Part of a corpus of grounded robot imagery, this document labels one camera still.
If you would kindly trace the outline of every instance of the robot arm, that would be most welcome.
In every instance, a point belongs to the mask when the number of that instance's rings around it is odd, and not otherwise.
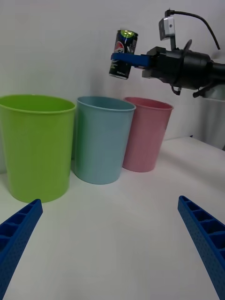
[[[202,96],[206,91],[220,83],[225,83],[225,64],[213,62],[207,54],[190,50],[192,40],[189,40],[183,50],[176,48],[174,19],[171,14],[193,14],[168,10],[165,18],[159,22],[160,39],[171,40],[171,51],[162,47],[155,47],[146,55],[133,55],[128,53],[113,53],[111,59],[122,60],[135,68],[141,68],[142,77],[158,78],[171,85],[176,95],[181,88],[198,90],[193,97]]]

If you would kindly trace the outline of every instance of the soda can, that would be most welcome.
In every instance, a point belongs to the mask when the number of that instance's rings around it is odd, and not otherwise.
[[[135,53],[138,34],[129,30],[118,30],[114,53]],[[131,66],[121,60],[112,60],[109,75],[128,79]]]

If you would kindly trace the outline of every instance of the green cup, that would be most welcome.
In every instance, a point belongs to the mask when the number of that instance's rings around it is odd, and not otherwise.
[[[23,202],[62,196],[69,185],[75,105],[39,95],[0,98],[9,190]]]

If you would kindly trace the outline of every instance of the white wall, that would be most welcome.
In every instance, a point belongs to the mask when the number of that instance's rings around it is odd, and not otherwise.
[[[138,69],[132,69],[127,81],[108,76],[120,27],[139,33],[137,54],[157,45],[169,48],[158,32],[169,7],[205,17],[225,47],[224,0],[1,0],[0,95],[38,93],[73,101],[82,95],[158,99],[175,107],[166,138],[194,134],[203,139],[203,111],[207,117],[209,112],[204,100],[192,98],[192,91],[175,96],[170,86],[142,78]],[[199,20],[175,16],[175,28],[178,47],[191,38],[194,51],[211,54],[216,49]]]

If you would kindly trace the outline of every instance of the white table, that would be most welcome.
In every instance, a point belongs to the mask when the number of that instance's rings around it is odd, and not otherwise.
[[[154,171],[98,186],[71,174],[44,203],[4,300],[214,300],[177,210],[185,195],[225,223],[225,152],[192,138],[163,143]],[[23,207],[0,176],[0,223]]]

